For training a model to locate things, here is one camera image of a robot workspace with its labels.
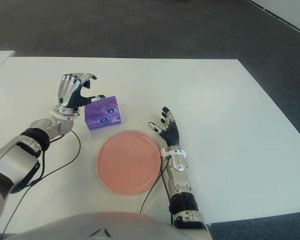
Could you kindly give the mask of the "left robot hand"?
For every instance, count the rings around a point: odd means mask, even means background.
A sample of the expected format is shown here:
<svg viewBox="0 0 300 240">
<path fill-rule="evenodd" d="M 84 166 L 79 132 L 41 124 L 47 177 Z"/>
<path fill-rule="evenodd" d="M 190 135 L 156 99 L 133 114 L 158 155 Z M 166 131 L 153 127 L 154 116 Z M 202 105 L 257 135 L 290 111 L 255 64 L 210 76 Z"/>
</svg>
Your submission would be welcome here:
<svg viewBox="0 0 300 240">
<path fill-rule="evenodd" d="M 91 73 L 64 74 L 57 94 L 57 111 L 66 115 L 71 115 L 76 112 L 78 108 L 105 98 L 104 95 L 90 97 L 81 95 L 82 88 L 89 89 L 91 87 L 91 79 L 96 80 L 97 77 Z"/>
</svg>

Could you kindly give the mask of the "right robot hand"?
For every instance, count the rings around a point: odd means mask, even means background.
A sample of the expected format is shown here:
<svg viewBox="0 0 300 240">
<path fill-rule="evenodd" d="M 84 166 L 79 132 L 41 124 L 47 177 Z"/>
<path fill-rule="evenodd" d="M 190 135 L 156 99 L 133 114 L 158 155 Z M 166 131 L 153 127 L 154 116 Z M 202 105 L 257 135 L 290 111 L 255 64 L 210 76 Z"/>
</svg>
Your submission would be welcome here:
<svg viewBox="0 0 300 240">
<path fill-rule="evenodd" d="M 153 122 L 149 122 L 148 126 L 155 131 L 167 144 L 167 147 L 180 146 L 180 134 L 177 127 L 176 120 L 169 108 L 164 106 L 161 112 L 162 118 L 160 121 L 163 123 L 165 129 L 160 128 Z"/>
</svg>

